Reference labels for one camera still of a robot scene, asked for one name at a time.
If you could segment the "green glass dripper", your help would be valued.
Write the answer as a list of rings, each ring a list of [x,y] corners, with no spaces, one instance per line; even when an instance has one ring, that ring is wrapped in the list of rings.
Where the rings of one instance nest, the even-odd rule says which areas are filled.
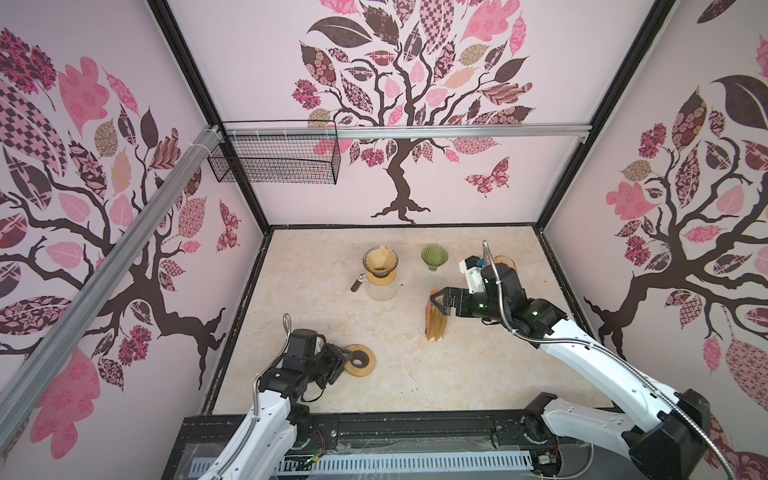
[[[448,261],[449,253],[442,245],[428,244],[421,250],[420,257],[429,271],[436,272]]]

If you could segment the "wooden dripper ring holder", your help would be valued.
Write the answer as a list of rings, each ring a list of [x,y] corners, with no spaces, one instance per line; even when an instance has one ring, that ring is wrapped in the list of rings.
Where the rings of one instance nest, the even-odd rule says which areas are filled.
[[[369,283],[373,285],[386,286],[395,281],[397,277],[397,272],[395,270],[374,271],[374,272],[366,271],[364,273],[364,277]]]

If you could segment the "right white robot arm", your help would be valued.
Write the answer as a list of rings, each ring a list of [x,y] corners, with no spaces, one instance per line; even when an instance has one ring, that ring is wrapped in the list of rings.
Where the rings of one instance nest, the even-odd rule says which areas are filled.
[[[697,391],[678,391],[644,374],[573,319],[527,296],[515,269],[472,256],[460,265],[467,285],[445,287],[430,303],[445,316],[499,324],[560,360],[609,397],[610,413],[540,394],[533,411],[546,430],[629,459],[648,479],[687,479],[710,448],[710,404]]]

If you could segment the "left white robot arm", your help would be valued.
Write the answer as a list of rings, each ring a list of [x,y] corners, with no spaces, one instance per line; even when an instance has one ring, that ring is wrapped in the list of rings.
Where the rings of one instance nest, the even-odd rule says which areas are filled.
[[[329,344],[310,329],[290,332],[280,354],[252,383],[252,405],[204,479],[268,479],[302,435],[307,387],[325,388],[344,372],[349,349]]]

